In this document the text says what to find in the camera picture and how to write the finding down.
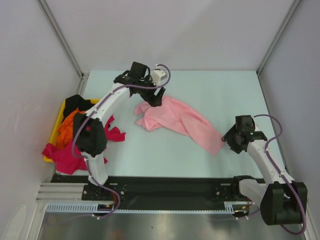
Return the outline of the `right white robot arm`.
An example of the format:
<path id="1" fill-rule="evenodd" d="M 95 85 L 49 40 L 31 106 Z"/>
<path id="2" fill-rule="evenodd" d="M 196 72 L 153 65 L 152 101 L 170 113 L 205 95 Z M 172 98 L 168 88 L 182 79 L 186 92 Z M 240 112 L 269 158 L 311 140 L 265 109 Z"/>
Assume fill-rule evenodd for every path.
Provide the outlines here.
<path id="1" fill-rule="evenodd" d="M 297 182 L 285 168 L 273 159 L 266 135 L 258 129 L 254 117 L 238 115 L 235 124 L 221 138 L 236 154 L 246 152 L 261 172 L 265 184 L 251 176 L 239 176 L 238 183 L 230 188 L 231 196 L 242 201 L 245 197 L 260 208 L 265 224 L 306 226 L 308 189 L 303 182 Z"/>

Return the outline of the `pink t shirt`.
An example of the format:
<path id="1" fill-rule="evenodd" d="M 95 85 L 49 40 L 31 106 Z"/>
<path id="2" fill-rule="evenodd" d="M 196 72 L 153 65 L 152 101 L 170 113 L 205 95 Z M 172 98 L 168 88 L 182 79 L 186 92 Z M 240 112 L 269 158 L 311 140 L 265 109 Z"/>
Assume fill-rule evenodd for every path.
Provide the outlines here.
<path id="1" fill-rule="evenodd" d="M 169 95 L 162 98 L 162 105 L 152 107 L 146 101 L 139 103 L 133 112 L 143 115 L 136 121 L 147 131 L 166 128 L 190 137 L 205 151 L 215 156 L 223 147 L 222 134 L 198 111 Z"/>

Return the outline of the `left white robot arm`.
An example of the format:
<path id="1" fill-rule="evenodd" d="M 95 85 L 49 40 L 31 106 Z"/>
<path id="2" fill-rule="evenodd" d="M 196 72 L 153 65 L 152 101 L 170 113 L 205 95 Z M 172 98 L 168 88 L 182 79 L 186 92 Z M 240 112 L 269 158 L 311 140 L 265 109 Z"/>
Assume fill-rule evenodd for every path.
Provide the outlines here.
<path id="1" fill-rule="evenodd" d="M 73 118 L 71 152 L 83 159 L 88 171 L 88 180 L 94 184 L 93 194 L 100 200 L 110 196 L 111 188 L 105 184 L 108 174 L 105 168 L 104 151 L 107 146 L 105 127 L 114 112 L 132 95 L 139 95 L 151 107 L 162 105 L 165 85 L 171 80 L 171 72 L 164 64 L 153 70 L 147 65 L 133 62 L 129 70 L 118 75 L 110 90 L 85 113 L 76 113 Z"/>

